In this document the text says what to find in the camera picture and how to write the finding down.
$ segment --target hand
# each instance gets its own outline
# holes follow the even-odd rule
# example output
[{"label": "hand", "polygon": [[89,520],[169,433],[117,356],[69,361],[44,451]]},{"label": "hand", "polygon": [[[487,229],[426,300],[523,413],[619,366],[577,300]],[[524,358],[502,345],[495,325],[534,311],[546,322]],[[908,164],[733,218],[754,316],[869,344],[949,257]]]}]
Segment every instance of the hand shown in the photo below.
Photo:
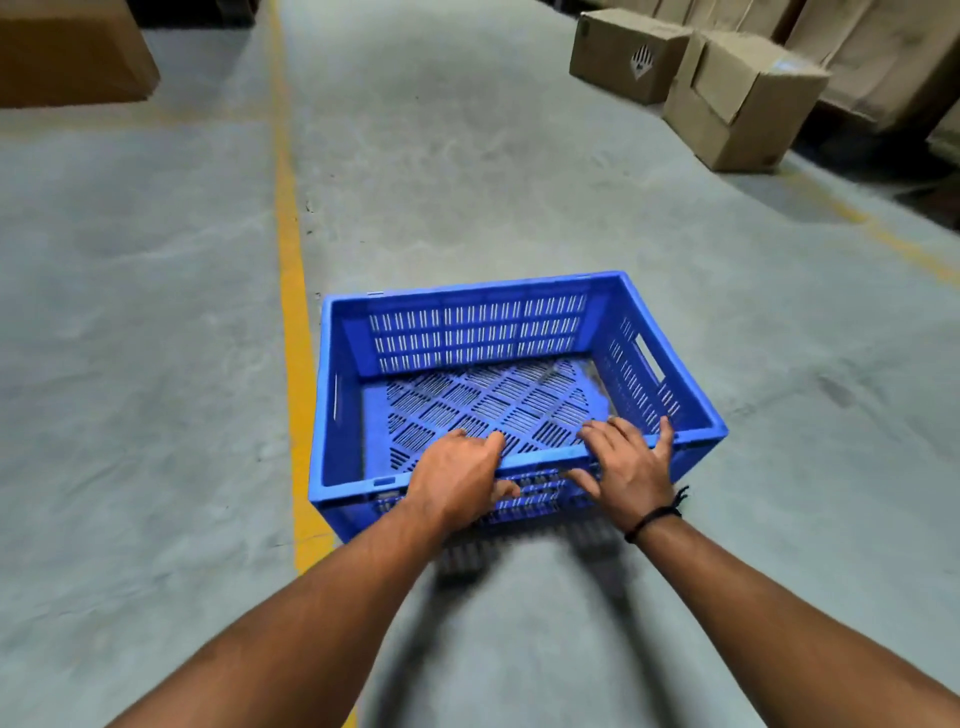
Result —
[{"label": "hand", "polygon": [[626,533],[655,508],[673,502],[673,425],[667,418],[660,418],[660,439],[653,449],[622,417],[611,417],[605,423],[591,420],[580,430],[580,437],[600,461],[600,482],[580,469],[570,471],[567,477],[599,502],[621,531]]},{"label": "hand", "polygon": [[447,432],[420,458],[404,500],[437,519],[444,535],[466,528],[498,500],[520,497],[513,481],[493,482],[503,446],[502,432],[486,440],[467,437],[462,429]]}]

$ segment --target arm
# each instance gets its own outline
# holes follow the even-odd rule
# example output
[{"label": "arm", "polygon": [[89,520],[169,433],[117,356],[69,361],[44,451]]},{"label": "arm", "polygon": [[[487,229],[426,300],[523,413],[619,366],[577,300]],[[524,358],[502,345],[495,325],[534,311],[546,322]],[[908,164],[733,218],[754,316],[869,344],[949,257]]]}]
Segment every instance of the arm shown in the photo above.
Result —
[{"label": "arm", "polygon": [[498,432],[438,440],[390,513],[228,627],[112,728],[340,728],[444,538],[518,495],[514,483],[493,482],[502,450]]},{"label": "arm", "polygon": [[[648,449],[626,420],[591,422],[582,436],[599,483],[572,477],[624,532],[673,500],[673,428]],[[854,632],[741,562],[676,517],[646,525],[636,545],[707,632],[768,725],[956,726],[960,698],[890,650]]]}]

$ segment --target blue plastic crate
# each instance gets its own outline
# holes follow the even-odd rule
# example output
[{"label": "blue plastic crate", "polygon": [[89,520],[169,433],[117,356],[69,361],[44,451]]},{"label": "blue plastic crate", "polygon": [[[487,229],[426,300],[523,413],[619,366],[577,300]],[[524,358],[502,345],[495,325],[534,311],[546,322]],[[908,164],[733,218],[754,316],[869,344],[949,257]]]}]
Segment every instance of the blue plastic crate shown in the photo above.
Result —
[{"label": "blue plastic crate", "polygon": [[612,412],[652,447],[677,430],[680,479],[727,428],[624,273],[332,296],[324,302],[310,501],[344,542],[403,495],[456,427],[502,431],[523,496],[483,519],[587,505],[561,473],[595,467],[577,431]]}]

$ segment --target crate rim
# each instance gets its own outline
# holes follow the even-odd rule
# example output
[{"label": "crate rim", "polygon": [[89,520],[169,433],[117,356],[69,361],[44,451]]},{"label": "crate rim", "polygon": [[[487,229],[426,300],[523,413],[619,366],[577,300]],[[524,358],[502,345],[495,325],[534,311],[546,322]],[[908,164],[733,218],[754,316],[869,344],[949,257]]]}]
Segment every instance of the crate rim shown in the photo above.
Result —
[{"label": "crate rim", "polygon": [[[340,483],[337,485],[324,485],[322,475],[322,463],[319,457],[316,457],[323,448],[326,438],[326,416],[321,413],[326,412],[326,405],[329,394],[326,391],[325,383],[329,379],[329,361],[332,335],[329,326],[325,326],[331,321],[333,314],[333,305],[340,302],[361,302],[380,298],[406,298],[422,296],[424,294],[451,293],[458,291],[471,291],[477,289],[489,290],[491,288],[509,288],[525,284],[545,284],[560,282],[578,282],[583,280],[597,279],[619,279],[625,286],[627,294],[637,310],[646,320],[650,327],[651,334],[657,339],[670,363],[676,369],[677,374],[689,389],[691,395],[697,403],[704,408],[704,413],[710,421],[709,427],[685,430],[678,432],[674,438],[674,447],[691,446],[697,443],[719,442],[729,434],[727,425],[719,412],[714,408],[706,393],[700,388],[696,380],[687,370],[685,364],[677,356],[673,346],[666,338],[660,325],[654,318],[647,304],[644,302],[639,292],[634,286],[634,282],[624,271],[603,271],[599,273],[579,274],[575,276],[552,276],[535,279],[514,279],[497,280],[479,283],[462,283],[456,285],[436,286],[433,288],[407,288],[397,291],[371,291],[360,294],[336,294],[324,296],[324,306],[321,315],[320,331],[320,367],[317,372],[317,401],[314,411],[314,431],[311,441],[310,468],[308,472],[307,498],[312,503],[328,503],[332,500],[341,500],[345,498],[373,497],[378,493],[385,493],[394,490],[406,488],[410,483],[410,473],[387,474],[377,478],[368,478],[363,480],[354,480],[349,483]],[[644,436],[649,447],[656,444],[657,438],[651,435]],[[574,445],[567,448],[552,448],[536,450],[534,452],[525,452],[518,455],[508,455],[500,463],[498,471],[516,470],[524,465],[535,465],[541,463],[544,459],[552,461],[577,460],[590,457],[587,448],[584,445]],[[389,483],[376,485],[377,481],[390,480]]]}]

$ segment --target forearm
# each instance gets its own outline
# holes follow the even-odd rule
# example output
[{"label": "forearm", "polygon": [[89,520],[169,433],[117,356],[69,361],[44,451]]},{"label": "forearm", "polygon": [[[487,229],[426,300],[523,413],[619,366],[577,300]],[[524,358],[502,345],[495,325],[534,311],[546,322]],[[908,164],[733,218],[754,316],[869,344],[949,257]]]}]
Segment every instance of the forearm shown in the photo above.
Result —
[{"label": "forearm", "polygon": [[676,518],[638,545],[701,623],[770,725],[960,723],[960,701]]},{"label": "forearm", "polygon": [[443,536],[401,503],[236,621],[115,725],[339,728]]}]

